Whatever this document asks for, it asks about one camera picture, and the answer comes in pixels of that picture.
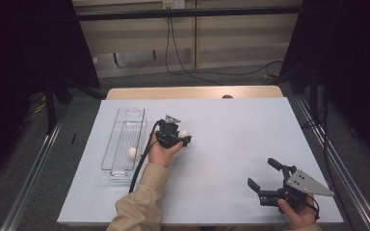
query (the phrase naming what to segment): power outlet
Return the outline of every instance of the power outlet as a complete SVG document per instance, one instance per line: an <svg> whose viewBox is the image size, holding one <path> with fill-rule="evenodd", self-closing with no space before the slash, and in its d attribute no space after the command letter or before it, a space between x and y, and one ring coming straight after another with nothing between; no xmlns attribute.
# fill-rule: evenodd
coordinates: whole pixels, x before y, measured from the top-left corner
<svg viewBox="0 0 370 231"><path fill-rule="evenodd" d="M162 10L170 10L170 9L173 9L173 1L172 0L162 1Z"/></svg>
<svg viewBox="0 0 370 231"><path fill-rule="evenodd" d="M173 0L174 9L185 9L185 0Z"/></svg>

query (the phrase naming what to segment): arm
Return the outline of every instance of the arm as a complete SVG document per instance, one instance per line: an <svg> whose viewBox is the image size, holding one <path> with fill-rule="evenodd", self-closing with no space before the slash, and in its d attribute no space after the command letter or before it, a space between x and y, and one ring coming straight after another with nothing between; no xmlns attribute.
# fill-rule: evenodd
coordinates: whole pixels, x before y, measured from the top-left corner
<svg viewBox="0 0 370 231"><path fill-rule="evenodd" d="M134 192L116 203L118 215L112 220L107 230L160 230L161 198L169 179L170 164L173 155L182 148L182 142L166 149L152 137L149 150L149 164L145 166L143 176Z"/></svg>
<svg viewBox="0 0 370 231"><path fill-rule="evenodd" d="M312 194L309 194L306 203L314 206L314 201L311 199ZM294 231L321 231L320 226L315 222L315 213L308 206L302 206L298 209L293 209L284 199L280 199L278 206L287 215L290 222L290 229Z"/></svg>

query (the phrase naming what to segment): white ball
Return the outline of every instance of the white ball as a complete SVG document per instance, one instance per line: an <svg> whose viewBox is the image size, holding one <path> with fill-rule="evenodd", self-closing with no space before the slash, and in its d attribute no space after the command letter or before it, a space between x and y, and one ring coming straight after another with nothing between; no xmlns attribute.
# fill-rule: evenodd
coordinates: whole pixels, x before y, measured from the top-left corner
<svg viewBox="0 0 370 231"><path fill-rule="evenodd" d="M128 148L128 157L131 160L135 160L140 155L141 155L141 151L140 150L137 150L137 148L135 148L135 147Z"/></svg>
<svg viewBox="0 0 370 231"><path fill-rule="evenodd" d="M189 136L189 132L185 131L185 130L182 130L178 133L178 137L179 138L184 138L184 137L188 137Z"/></svg>

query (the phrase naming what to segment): black cable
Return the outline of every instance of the black cable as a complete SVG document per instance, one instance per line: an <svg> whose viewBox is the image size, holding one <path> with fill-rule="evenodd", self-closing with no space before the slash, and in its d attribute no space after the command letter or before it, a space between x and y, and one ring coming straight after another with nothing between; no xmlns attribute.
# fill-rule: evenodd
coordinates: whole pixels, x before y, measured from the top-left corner
<svg viewBox="0 0 370 231"><path fill-rule="evenodd" d="M212 81L212 80L208 80L208 79L204 79L204 78L201 78L201 77L198 77L198 76L195 76L193 74L191 74L190 72L188 72L185 67L182 65L182 62L181 62L181 59L179 58L179 54L178 54L178 49L177 49L177 46L176 46L176 41L175 41L175 36L174 36L174 32L173 32L173 26L172 26L172 18L169 17L167 18L168 20L168 36L167 36L167 49L165 51L165 67L167 69L167 71L171 74L174 74L174 75L183 75L183 74L187 74L189 75L190 77L192 78L196 78L196 79L200 79L200 80L203 80L203 81L207 81L209 83L212 83L212 84L215 84L215 85L219 85L221 86L222 84L220 83L217 83L215 81ZM175 52L176 52L176 57L177 59L179 60L179 64L181 66L181 68L185 71L185 73L182 73L182 74L177 74L177 73L174 73L172 71L170 71L170 69L168 68L168 64L167 64L167 56L168 56L168 48L170 46L170 31L171 31L171 28L172 28L172 39L173 39L173 44L175 46Z"/></svg>
<svg viewBox="0 0 370 231"><path fill-rule="evenodd" d="M315 220L319 219L319 218L320 218L320 206L318 205L317 200L315 200L315 199L314 199L314 197L309 196L308 194L307 194L306 196L307 196L307 197L309 197L309 198L311 198L311 199L312 199L312 201L314 201L314 203L317 205L317 208L316 208L315 206L313 206L313 205L308 204L307 202L305 202L304 204L305 204L307 207L309 207L309 208L311 208L312 210L314 210L314 212L315 212Z"/></svg>
<svg viewBox="0 0 370 231"><path fill-rule="evenodd" d="M347 208L345 206L345 204L343 203L342 201L342 198L341 198L341 195L340 193L338 193L338 189L335 185L335 181L332 177L332 174L331 174L331 169L330 169L330 162L329 162L329 157L327 155L327 142L328 142L328 136L327 136L327 115L329 114L329 104L328 104L328 95L326 94L326 92L324 91L324 94L323 94L323 107L324 107L324 140L323 140L323 154L324 154L324 162L326 164L326 167L327 167L327 172L330 176L330 180L331 180L331 183L332 183L332 187L335 189L336 191L336 195L337 195L337 198L338 198L338 201L341 203L341 206L342 206L342 209L344 211L344 214L345 214L345 217L347 217L347 220L350 224L350 227L351 227L351 230L355 230L354 229L354 226L353 226L353 223L350 219L350 217L348 216L348 212L347 212Z"/></svg>
<svg viewBox="0 0 370 231"><path fill-rule="evenodd" d="M131 180L130 190L128 191L128 193L132 193L134 191L135 183L137 181L138 174L140 173L141 167L143 166L145 157L148 154L149 149L151 148L151 146L155 144L155 142L154 142L152 145L149 145L151 143L152 136L154 135L155 127L157 125L161 124L162 121L163 120L161 120L161 119L158 120L158 121L156 121L155 124L154 124L154 126L151 129L151 133L149 134L148 142L146 143L146 148L144 150L143 155L141 156L140 161L138 162L137 168L135 169L135 172L134 172L134 175L133 175L133 179Z"/></svg>
<svg viewBox="0 0 370 231"><path fill-rule="evenodd" d="M191 77L194 77L194 78L197 78L197 79L201 79L201 80L204 80L204 81L208 81L208 82L211 82L213 84L216 84L216 85L220 85L219 83L217 82L214 82L214 81L211 81L211 80L207 80L207 79L204 79L204 78L200 78L198 76L195 76L193 74L219 74L219 75L229 75L229 76L243 76L243 75L250 75L250 74L254 74L254 73L257 73L259 72L260 70L263 70L263 69L267 69L268 66L272 65L272 64L277 64L277 63L282 63L282 61L273 61L273 62L270 62L268 64L266 64L265 66L257 69L257 70L254 70L254 71L250 71L250 72L246 72L246 73L225 73L225 72L218 72L218 71L189 71L189 70L186 70L179 58L179 54L178 54L178 49L177 49L177 46L176 46L176 40L175 40L175 35L174 35L174 30L173 30L173 24L172 24L172 18L170 17L169 18L169 21L168 21L169 25L168 25L168 37L167 37L167 48L166 48L166 52L165 52L165 66L166 66L166 69L169 73L171 74L174 74L174 75L190 75ZM172 72L169 68L168 68L168 64L167 64L167 54L168 54L168 48L169 48L169 44L170 44L170 31L171 31L171 28L172 28L172 39L173 39L173 44L174 44L174 47L175 47L175 52L176 52L176 57L179 61L179 64L181 66L181 68L185 71L185 73L175 73L175 72Z"/></svg>

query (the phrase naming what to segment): metal bracket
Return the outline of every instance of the metal bracket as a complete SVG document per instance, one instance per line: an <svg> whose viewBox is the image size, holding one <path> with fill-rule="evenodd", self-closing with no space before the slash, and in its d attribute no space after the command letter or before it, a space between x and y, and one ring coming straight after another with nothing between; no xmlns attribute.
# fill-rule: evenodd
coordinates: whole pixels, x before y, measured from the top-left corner
<svg viewBox="0 0 370 231"><path fill-rule="evenodd" d="M181 120L174 118L172 116L169 116L169 115L165 115L165 122L166 123L178 123L178 122L181 122Z"/></svg>
<svg viewBox="0 0 370 231"><path fill-rule="evenodd" d="M286 184L302 193L334 196L333 191L314 180L314 178L309 176L301 169L297 169L297 171L294 172L287 180Z"/></svg>

